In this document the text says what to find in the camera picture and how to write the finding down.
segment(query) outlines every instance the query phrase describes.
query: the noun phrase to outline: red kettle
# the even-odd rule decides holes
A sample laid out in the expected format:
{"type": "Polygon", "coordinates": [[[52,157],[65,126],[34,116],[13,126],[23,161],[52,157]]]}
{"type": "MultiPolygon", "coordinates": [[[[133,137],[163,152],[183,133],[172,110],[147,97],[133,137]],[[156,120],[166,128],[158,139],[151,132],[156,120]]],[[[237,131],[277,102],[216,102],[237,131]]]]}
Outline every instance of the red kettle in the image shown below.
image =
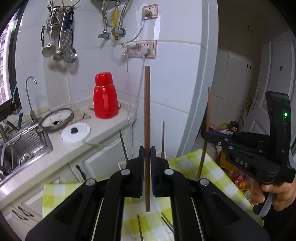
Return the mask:
{"type": "Polygon", "coordinates": [[[112,118],[118,114],[118,100],[110,72],[96,75],[94,88],[94,113],[102,119],[112,118]]]}

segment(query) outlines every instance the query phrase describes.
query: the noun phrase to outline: cabinet handle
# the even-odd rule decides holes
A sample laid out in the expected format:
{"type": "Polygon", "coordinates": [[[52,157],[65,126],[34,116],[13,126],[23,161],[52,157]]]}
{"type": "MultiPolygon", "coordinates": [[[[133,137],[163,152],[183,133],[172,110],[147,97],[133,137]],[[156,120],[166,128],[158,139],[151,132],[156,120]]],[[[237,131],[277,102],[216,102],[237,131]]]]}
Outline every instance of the cabinet handle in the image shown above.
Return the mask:
{"type": "Polygon", "coordinates": [[[17,208],[19,209],[19,210],[21,210],[27,217],[34,217],[34,215],[33,214],[31,214],[31,213],[29,213],[29,212],[27,212],[27,211],[25,211],[25,210],[23,210],[20,206],[17,206],[17,208]]]}
{"type": "Polygon", "coordinates": [[[11,210],[20,220],[26,220],[26,221],[28,221],[28,219],[27,218],[25,218],[25,217],[23,217],[23,216],[21,216],[21,215],[19,215],[16,211],[14,211],[14,210],[11,210]]]}
{"type": "Polygon", "coordinates": [[[81,170],[80,166],[76,165],[76,168],[78,169],[78,171],[80,172],[83,180],[86,180],[85,174],[83,173],[83,171],[81,170]]]}

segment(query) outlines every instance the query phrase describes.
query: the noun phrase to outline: yellow and white checkered cloth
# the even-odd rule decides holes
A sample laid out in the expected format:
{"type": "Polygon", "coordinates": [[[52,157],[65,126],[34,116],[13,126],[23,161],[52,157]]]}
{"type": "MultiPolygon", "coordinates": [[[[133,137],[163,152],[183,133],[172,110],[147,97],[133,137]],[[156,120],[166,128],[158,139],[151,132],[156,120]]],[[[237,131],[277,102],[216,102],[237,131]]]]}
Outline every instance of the yellow and white checkered cloth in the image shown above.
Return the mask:
{"type": "MultiPolygon", "coordinates": [[[[200,163],[202,150],[197,150],[188,155],[169,161],[170,168],[179,171],[186,178],[196,180],[197,170],[200,163]]],[[[232,199],[239,207],[248,213],[260,225],[262,219],[252,212],[252,206],[244,195],[238,190],[228,176],[219,166],[205,155],[205,162],[202,169],[202,177],[209,179],[225,195],[232,199]]],[[[43,196],[43,217],[49,214],[56,206],[65,200],[82,183],[48,184],[44,186],[43,196]]],[[[140,240],[137,214],[140,217],[141,229],[144,240],[169,241],[173,240],[173,234],[161,219],[161,212],[172,223],[172,212],[170,198],[151,197],[150,212],[145,212],[144,197],[138,200],[125,199],[122,223],[122,241],[140,240]]]]}

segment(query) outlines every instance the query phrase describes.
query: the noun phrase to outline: electrical outlet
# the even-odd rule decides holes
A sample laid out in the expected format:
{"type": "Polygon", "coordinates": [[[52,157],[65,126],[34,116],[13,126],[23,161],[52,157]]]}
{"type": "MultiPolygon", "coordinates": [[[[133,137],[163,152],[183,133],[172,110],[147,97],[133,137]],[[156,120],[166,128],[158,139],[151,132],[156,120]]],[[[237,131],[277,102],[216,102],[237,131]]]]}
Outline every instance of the electrical outlet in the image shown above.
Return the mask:
{"type": "Polygon", "coordinates": [[[145,17],[144,19],[152,19],[158,17],[158,4],[148,5],[143,7],[142,11],[148,10],[151,12],[151,15],[148,17],[145,17]]]}
{"type": "Polygon", "coordinates": [[[150,50],[150,53],[146,56],[146,58],[155,58],[157,41],[156,40],[141,41],[140,51],[143,46],[149,48],[149,50],[150,50]]]}
{"type": "Polygon", "coordinates": [[[128,48],[128,57],[140,57],[140,42],[136,43],[135,48],[128,48]]]}

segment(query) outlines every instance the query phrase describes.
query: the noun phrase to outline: kitchen counter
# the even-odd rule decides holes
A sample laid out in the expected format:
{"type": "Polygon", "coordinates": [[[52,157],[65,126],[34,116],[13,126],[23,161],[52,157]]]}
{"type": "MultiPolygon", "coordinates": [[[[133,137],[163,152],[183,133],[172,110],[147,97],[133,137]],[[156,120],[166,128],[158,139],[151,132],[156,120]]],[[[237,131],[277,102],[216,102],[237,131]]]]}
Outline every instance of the kitchen counter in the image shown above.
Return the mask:
{"type": "MultiPolygon", "coordinates": [[[[123,108],[119,110],[117,116],[111,119],[97,118],[94,111],[86,106],[80,110],[91,116],[90,119],[81,121],[91,128],[91,135],[87,142],[99,143],[119,129],[128,126],[127,111],[123,108]]],[[[54,147],[53,151],[27,166],[0,187],[0,209],[92,147],[85,143],[65,144],[59,132],[50,133],[49,138],[54,147]]]]}

